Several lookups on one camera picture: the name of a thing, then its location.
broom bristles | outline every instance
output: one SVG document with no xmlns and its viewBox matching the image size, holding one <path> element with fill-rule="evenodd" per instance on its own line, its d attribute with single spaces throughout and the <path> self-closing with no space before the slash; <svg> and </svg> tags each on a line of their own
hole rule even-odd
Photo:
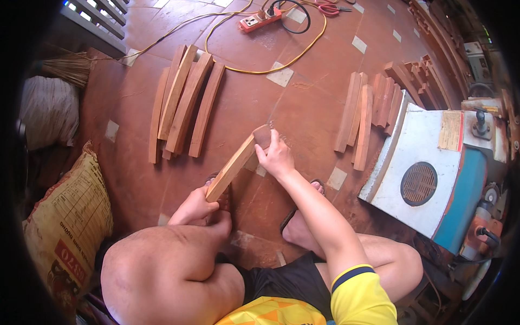
<svg viewBox="0 0 520 325">
<path fill-rule="evenodd" d="M 42 71 L 62 78 L 79 88 L 85 88 L 90 72 L 90 60 L 86 54 L 86 52 L 70 53 L 56 59 L 44 60 Z"/>
</svg>

yellow extension cord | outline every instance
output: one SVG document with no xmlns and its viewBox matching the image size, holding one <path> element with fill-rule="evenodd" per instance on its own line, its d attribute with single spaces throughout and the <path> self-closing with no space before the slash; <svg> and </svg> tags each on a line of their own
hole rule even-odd
<svg viewBox="0 0 520 325">
<path fill-rule="evenodd" d="M 229 11 L 229 12 L 211 12 L 209 14 L 204 14 L 204 15 L 199 15 L 199 16 L 196 16 L 196 17 L 193 17 L 193 18 L 190 18 L 190 19 L 187 19 L 183 22 L 181 22 L 180 24 L 178 24 L 177 26 L 173 27 L 169 32 L 167 32 L 164 36 L 162 36 L 160 39 L 158 39 L 157 41 L 153 42 L 152 44 L 150 44 L 148 47 L 146 47 L 145 49 L 141 50 L 141 51 L 138 51 L 132 55 L 127 55 L 127 56 L 124 56 L 124 57 L 121 57 L 121 58 L 118 58 L 118 59 L 124 59 L 124 58 L 129 58 L 129 57 L 132 57 L 132 56 L 135 56 L 135 55 L 139 55 L 141 53 L 144 53 L 146 51 L 148 51 L 151 47 L 153 47 L 155 44 L 157 44 L 158 42 L 160 42 L 161 40 L 163 40 L 165 37 L 168 37 L 170 34 L 172 34 L 173 32 L 175 32 L 179 27 L 181 27 L 183 24 L 185 23 L 188 23 L 188 22 L 191 22 L 191 21 L 195 21 L 195 20 L 198 20 L 198 19 L 201 19 L 201 18 L 205 18 L 205 17 L 209 17 L 209 16 L 222 16 L 222 15 L 229 15 L 229 17 L 226 17 L 224 18 L 223 20 L 221 20 L 219 23 L 217 23 L 215 26 L 213 26 L 213 28 L 211 28 L 210 30 L 210 33 L 207 35 L 206 37 L 206 41 L 204 42 L 204 50 L 209 53 L 208 49 L 207 49 L 207 42 L 211 36 L 211 34 L 213 33 L 213 31 L 218 27 L 220 26 L 220 24 L 222 24 L 223 22 L 225 22 L 226 20 L 230 19 L 231 17 L 235 16 L 235 15 L 238 15 L 238 14 L 256 14 L 256 12 L 246 12 L 245 10 L 249 8 L 249 6 L 251 6 L 251 4 L 253 3 L 253 0 L 249 0 L 249 3 L 244 7 L 242 8 L 240 11 Z M 301 0 L 300 3 L 302 5 L 309 5 L 309 6 L 313 6 L 315 8 L 318 8 L 314 3 L 310 2 L 310 1 L 307 1 L 307 0 Z M 291 10 L 292 8 L 296 7 L 296 5 L 293 5 L 291 8 L 289 9 L 282 9 L 281 11 L 282 12 L 286 12 L 286 11 L 289 11 Z M 302 57 L 303 54 L 305 54 L 313 45 L 314 43 L 316 43 L 316 41 L 323 35 L 323 33 L 325 32 L 325 28 L 327 27 L 327 17 L 325 15 L 323 15 L 323 29 L 321 30 L 321 32 L 318 34 L 318 36 L 316 36 L 316 38 L 314 39 L 314 41 L 312 41 L 309 46 L 307 46 L 307 48 L 305 48 L 305 50 L 303 50 L 303 52 L 301 52 L 298 56 L 296 56 L 294 59 L 292 59 L 289 63 L 285 64 L 284 66 L 281 66 L 279 68 L 274 68 L 274 69 L 271 69 L 271 70 L 267 70 L 267 71 L 249 71 L 249 70 L 241 70 L 241 69 L 236 69 L 236 68 L 232 68 L 232 67 L 228 67 L 228 66 L 225 66 L 226 69 L 229 69 L 231 71 L 236 71 L 236 72 L 241 72 L 241 73 L 249 73 L 249 74 L 264 74 L 264 73 L 270 73 L 270 72 L 275 72 L 275 71 L 278 71 L 278 70 L 281 70 L 281 69 L 284 69 L 288 66 L 290 66 L 291 64 L 295 63 L 298 59 L 300 59 Z"/>
</svg>

brown sandal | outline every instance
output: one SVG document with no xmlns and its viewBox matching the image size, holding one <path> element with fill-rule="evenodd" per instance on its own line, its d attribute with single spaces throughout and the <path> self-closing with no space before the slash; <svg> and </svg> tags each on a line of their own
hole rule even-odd
<svg viewBox="0 0 520 325">
<path fill-rule="evenodd" d="M 314 182 L 318 182 L 322 187 L 323 187 L 323 193 L 322 195 L 325 196 L 325 192 L 326 192 L 326 189 L 325 189 L 325 184 L 321 181 L 321 179 L 318 179 L 318 178 L 315 178 L 313 180 L 311 180 L 309 183 L 314 183 Z M 287 215 L 287 217 L 285 217 L 285 219 L 282 221 L 282 223 L 280 223 L 280 234 L 282 234 L 282 231 L 283 229 L 287 226 L 287 224 L 289 223 L 289 221 L 292 219 L 292 217 L 294 216 L 294 214 L 296 213 L 296 210 L 298 210 L 298 207 L 295 205 L 293 207 L 293 209 L 289 212 L 289 214 Z"/>
<path fill-rule="evenodd" d="M 211 175 L 209 175 L 206 178 L 206 181 L 204 182 L 204 185 L 206 185 L 207 181 L 211 180 L 212 178 L 217 177 L 218 173 L 220 173 L 220 171 L 214 172 Z M 224 210 L 224 211 L 227 211 L 227 212 L 231 212 L 231 204 L 230 204 L 231 196 L 229 195 L 230 187 L 231 187 L 231 184 L 224 190 L 224 193 L 222 193 L 222 195 L 217 200 L 218 204 L 220 205 L 219 210 Z"/>
</svg>

yellow sleeve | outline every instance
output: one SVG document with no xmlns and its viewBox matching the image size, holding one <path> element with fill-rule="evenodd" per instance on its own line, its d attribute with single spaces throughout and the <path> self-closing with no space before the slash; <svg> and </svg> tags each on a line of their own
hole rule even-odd
<svg viewBox="0 0 520 325">
<path fill-rule="evenodd" d="M 370 265 L 356 265 L 332 282 L 332 317 L 336 325 L 397 324 L 394 304 Z"/>
</svg>

power socket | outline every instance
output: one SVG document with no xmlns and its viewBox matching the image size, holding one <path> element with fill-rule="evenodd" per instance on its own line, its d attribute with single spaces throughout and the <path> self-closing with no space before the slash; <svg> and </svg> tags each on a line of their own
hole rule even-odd
<svg viewBox="0 0 520 325">
<path fill-rule="evenodd" d="M 255 29 L 258 29 L 262 26 L 265 26 L 271 22 L 277 21 L 280 18 L 282 18 L 282 12 L 277 8 L 274 8 L 274 10 L 275 14 L 273 16 L 270 16 L 268 13 L 266 13 L 265 19 L 260 18 L 258 14 L 246 17 L 239 21 L 238 27 L 244 32 L 249 33 L 254 31 Z"/>
</svg>

